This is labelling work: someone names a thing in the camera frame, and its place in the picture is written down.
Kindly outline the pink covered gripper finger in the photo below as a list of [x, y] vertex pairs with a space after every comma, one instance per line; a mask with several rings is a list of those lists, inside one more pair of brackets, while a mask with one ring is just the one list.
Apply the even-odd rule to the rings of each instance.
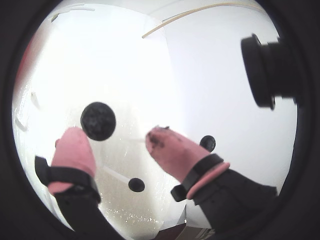
[[176, 202], [199, 206], [212, 229], [232, 229], [264, 211], [277, 197], [276, 187], [257, 183], [230, 168], [218, 154], [168, 127], [154, 127], [145, 137], [150, 156], [179, 185]]
[[117, 234], [98, 208], [101, 195], [94, 179], [96, 161], [81, 128], [68, 128], [55, 143], [51, 164], [36, 156], [34, 168], [76, 234]]

